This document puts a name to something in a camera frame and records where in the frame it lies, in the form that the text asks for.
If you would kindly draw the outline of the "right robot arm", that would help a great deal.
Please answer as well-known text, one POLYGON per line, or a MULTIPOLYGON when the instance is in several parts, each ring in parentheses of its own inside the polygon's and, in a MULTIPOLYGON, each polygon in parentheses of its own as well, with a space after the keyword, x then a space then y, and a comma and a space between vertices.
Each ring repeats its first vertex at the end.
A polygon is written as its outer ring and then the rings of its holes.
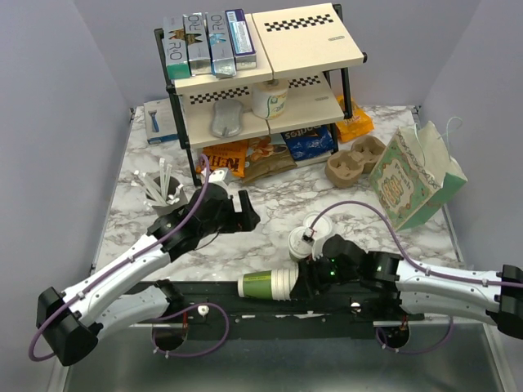
POLYGON ((522 270, 475 271, 409 261, 404 253, 365 251, 338 234, 291 239, 298 262, 297 287, 319 295, 333 285, 361 287, 370 299, 362 314, 392 320, 411 314, 442 314, 494 325, 502 334, 522 337, 522 270))

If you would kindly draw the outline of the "single green paper cup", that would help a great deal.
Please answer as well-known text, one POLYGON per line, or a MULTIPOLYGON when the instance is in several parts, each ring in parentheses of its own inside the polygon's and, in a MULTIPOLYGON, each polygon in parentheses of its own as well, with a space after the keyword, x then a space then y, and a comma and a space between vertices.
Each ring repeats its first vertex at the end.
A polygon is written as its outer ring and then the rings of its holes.
POLYGON ((288 236, 288 252, 294 261, 311 257, 311 247, 302 241, 305 226, 293 229, 288 236))

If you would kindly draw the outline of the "stack of green paper cups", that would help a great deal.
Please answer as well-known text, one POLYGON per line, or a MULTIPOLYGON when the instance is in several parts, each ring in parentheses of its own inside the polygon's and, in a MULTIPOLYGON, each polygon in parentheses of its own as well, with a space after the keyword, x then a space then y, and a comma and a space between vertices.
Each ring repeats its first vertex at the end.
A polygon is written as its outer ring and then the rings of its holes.
POLYGON ((238 294, 242 298, 290 301, 297 278, 297 267, 244 274, 237 282, 238 294))

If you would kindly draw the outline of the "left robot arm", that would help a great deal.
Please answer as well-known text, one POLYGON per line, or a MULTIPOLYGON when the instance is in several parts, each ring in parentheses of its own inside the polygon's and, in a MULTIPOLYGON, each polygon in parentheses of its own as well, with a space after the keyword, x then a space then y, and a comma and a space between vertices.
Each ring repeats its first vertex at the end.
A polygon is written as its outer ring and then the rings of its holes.
POLYGON ((206 183, 186 205, 158 217, 128 251, 96 274, 61 292, 53 287, 41 292, 36 336, 51 348, 47 357, 64 366, 84 359, 109 328, 106 310, 144 277, 192 252, 211 234, 253 231, 261 218, 247 191, 238 196, 240 211, 225 187, 206 183))

